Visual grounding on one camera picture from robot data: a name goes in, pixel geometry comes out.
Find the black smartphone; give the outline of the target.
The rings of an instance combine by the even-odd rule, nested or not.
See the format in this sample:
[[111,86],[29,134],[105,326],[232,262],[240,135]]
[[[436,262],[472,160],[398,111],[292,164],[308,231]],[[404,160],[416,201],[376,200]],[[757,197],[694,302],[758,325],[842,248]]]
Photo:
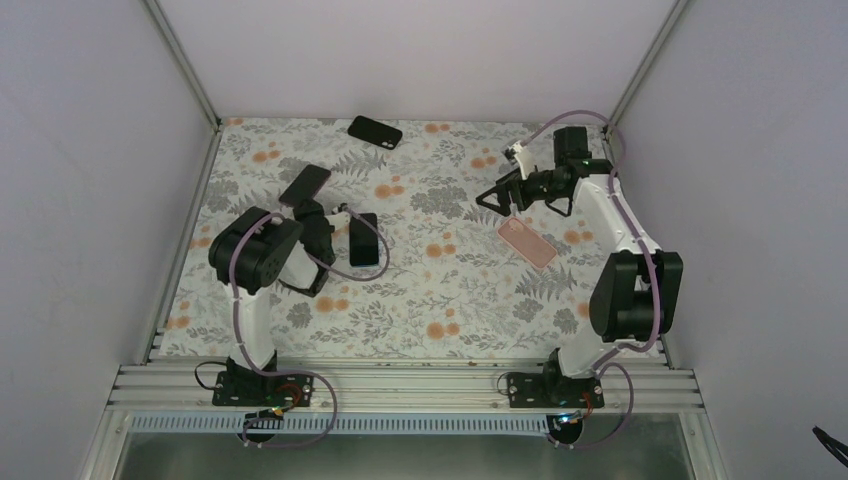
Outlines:
[[349,223],[349,263],[354,268],[379,264],[379,237],[375,228],[378,217],[374,213],[362,213],[352,217]]

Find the magenta smartphone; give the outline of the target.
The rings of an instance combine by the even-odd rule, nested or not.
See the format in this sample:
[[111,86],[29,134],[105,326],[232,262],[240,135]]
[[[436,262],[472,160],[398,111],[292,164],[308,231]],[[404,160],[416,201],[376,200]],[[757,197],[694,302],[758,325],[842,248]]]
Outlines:
[[297,177],[278,197],[288,207],[297,207],[305,200],[313,199],[331,177],[332,172],[316,165],[306,165]]

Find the pink phone case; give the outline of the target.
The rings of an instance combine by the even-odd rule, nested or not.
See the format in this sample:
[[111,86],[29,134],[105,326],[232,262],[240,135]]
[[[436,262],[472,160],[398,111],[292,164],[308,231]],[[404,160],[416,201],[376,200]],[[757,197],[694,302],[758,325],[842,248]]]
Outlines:
[[558,256],[554,246],[519,218],[507,218],[496,234],[536,270],[545,269]]

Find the black phone-shaped object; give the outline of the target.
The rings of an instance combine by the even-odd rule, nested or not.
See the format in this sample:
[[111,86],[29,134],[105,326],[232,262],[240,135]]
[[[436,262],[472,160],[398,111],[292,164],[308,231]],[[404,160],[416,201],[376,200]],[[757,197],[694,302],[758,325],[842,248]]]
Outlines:
[[386,150],[394,150],[403,138],[401,130],[362,115],[353,119],[347,134]]

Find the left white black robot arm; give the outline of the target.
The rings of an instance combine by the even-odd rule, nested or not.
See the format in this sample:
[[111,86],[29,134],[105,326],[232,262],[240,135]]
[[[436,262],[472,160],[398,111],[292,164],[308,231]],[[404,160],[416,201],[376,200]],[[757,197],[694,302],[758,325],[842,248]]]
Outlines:
[[255,405],[270,402],[278,391],[270,288],[281,285],[314,297],[336,259],[335,227],[324,208],[309,199],[294,207],[293,214],[289,219],[251,207],[214,239],[208,253],[218,281],[233,294],[235,344],[223,384],[238,388]]

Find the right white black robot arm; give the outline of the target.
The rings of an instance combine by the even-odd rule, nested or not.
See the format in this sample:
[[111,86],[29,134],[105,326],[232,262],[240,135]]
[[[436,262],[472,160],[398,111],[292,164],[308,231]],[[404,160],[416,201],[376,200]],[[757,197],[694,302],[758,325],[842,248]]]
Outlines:
[[565,407],[580,393],[579,379],[595,376],[622,351],[646,353],[672,323],[683,273],[676,252],[666,251],[640,225],[623,193],[614,165],[588,150],[584,127],[564,127],[553,138],[554,166],[540,169],[525,141],[504,151],[509,173],[475,202],[505,217],[500,237],[530,262],[550,262],[549,245],[516,213],[537,202],[565,200],[599,228],[608,257],[589,300],[591,330],[554,350],[541,384],[544,399]]

